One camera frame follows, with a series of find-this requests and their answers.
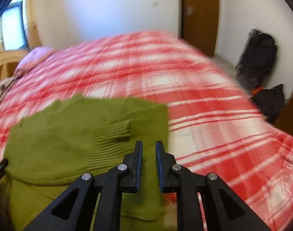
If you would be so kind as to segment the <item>green knitted sweater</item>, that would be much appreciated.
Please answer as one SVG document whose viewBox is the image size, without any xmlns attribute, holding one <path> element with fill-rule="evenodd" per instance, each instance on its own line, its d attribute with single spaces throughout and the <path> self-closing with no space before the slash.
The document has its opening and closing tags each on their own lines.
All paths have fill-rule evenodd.
<svg viewBox="0 0 293 231">
<path fill-rule="evenodd" d="M 75 95 L 22 118 L 10 129 L 8 160 L 0 182 L 2 208 L 23 230 L 84 173 L 119 165 L 143 143 L 142 176 L 135 194 L 122 197 L 121 230 L 163 230 L 155 144 L 168 140 L 167 106 L 137 98 L 93 99 Z"/>
</svg>

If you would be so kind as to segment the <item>beige patterned pillow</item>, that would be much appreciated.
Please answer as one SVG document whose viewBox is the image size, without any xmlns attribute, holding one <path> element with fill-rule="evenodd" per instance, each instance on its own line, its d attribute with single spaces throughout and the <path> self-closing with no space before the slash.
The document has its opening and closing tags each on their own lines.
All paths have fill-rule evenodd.
<svg viewBox="0 0 293 231">
<path fill-rule="evenodd" d="M 6 93 L 16 83 L 16 81 L 17 81 L 16 77 L 9 77 L 0 81 L 0 103 L 2 99 L 5 97 Z"/>
</svg>

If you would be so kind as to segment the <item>red white plaid bedspread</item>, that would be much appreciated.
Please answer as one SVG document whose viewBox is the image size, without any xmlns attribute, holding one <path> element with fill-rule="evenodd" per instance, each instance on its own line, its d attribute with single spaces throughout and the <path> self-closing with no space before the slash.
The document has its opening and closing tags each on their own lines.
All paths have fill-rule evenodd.
<svg viewBox="0 0 293 231">
<path fill-rule="evenodd" d="M 293 137 L 266 123 L 231 79 L 183 41 L 138 32 L 51 55 L 0 103 L 0 160 L 13 125 L 75 95 L 166 105 L 164 146 L 177 162 L 195 173 L 218 174 L 271 230 L 284 230 L 291 222 Z M 163 230 L 173 230 L 175 197 L 162 198 Z"/>
</svg>

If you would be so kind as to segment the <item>wooden headboard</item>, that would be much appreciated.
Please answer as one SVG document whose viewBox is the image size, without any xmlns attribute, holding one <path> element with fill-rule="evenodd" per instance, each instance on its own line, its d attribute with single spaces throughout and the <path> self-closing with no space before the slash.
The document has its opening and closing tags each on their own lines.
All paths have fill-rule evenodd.
<svg viewBox="0 0 293 231">
<path fill-rule="evenodd" d="M 25 49 L 0 52 L 0 81 L 12 77 L 17 65 L 28 53 Z"/>
</svg>

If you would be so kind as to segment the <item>black bag on floor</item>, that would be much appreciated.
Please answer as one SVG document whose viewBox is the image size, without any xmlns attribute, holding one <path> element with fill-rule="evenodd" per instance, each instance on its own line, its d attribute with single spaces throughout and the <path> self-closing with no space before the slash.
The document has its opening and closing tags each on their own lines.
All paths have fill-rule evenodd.
<svg viewBox="0 0 293 231">
<path fill-rule="evenodd" d="M 270 124 L 274 123 L 285 105 L 283 87 L 283 84 L 279 84 L 271 89 L 263 89 L 250 98 Z"/>
</svg>

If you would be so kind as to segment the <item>pink pillow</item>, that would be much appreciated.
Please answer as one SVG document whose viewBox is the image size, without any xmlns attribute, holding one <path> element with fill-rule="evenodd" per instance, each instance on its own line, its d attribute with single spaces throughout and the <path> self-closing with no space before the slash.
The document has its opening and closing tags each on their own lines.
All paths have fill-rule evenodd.
<svg viewBox="0 0 293 231">
<path fill-rule="evenodd" d="M 24 76 L 55 53 L 55 49 L 49 46 L 36 47 L 19 62 L 13 73 L 13 76 Z"/>
</svg>

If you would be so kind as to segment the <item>yellow curtain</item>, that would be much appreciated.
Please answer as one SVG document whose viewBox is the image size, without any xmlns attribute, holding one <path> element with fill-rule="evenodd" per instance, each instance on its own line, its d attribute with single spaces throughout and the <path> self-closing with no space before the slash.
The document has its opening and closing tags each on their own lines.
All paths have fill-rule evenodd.
<svg viewBox="0 0 293 231">
<path fill-rule="evenodd" d="M 39 31 L 37 28 L 37 22 L 33 12 L 33 1 L 24 0 L 24 31 L 27 37 L 27 43 L 30 50 L 35 49 L 42 45 Z"/>
</svg>

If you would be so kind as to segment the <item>window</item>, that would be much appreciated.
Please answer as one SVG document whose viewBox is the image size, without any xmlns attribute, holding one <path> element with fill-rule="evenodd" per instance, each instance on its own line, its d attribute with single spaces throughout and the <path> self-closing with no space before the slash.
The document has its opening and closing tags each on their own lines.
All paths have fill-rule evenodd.
<svg viewBox="0 0 293 231">
<path fill-rule="evenodd" d="M 12 0 L 0 18 L 0 52 L 28 49 L 26 0 Z"/>
</svg>

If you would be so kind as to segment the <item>black folded chair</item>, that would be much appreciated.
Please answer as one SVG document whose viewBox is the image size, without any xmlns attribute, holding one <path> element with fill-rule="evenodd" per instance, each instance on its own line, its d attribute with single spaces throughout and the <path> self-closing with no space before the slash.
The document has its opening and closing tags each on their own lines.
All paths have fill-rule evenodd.
<svg viewBox="0 0 293 231">
<path fill-rule="evenodd" d="M 276 61 L 277 45 L 274 38 L 253 29 L 235 67 L 236 80 L 246 90 L 253 90 L 263 84 Z"/>
</svg>

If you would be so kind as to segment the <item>brown wooden door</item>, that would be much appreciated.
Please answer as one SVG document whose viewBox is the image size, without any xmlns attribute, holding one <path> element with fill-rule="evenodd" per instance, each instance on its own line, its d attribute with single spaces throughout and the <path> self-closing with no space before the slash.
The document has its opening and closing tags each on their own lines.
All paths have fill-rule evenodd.
<svg viewBox="0 0 293 231">
<path fill-rule="evenodd" d="M 220 0 L 181 0 L 181 38 L 214 56 Z"/>
</svg>

